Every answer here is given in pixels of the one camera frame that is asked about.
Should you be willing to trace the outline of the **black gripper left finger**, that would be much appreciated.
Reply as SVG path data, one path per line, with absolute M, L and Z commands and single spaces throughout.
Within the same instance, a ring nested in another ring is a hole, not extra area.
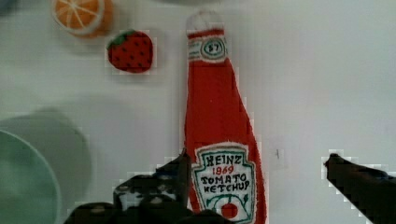
M 148 196 L 164 196 L 186 206 L 191 185 L 191 157 L 182 152 L 152 175 L 135 175 L 115 187 L 113 203 L 121 211 L 139 206 Z

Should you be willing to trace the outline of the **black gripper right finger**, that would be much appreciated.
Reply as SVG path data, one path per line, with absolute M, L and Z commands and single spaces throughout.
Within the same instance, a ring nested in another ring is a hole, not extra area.
M 396 223 L 396 178 L 332 153 L 326 178 L 373 224 Z

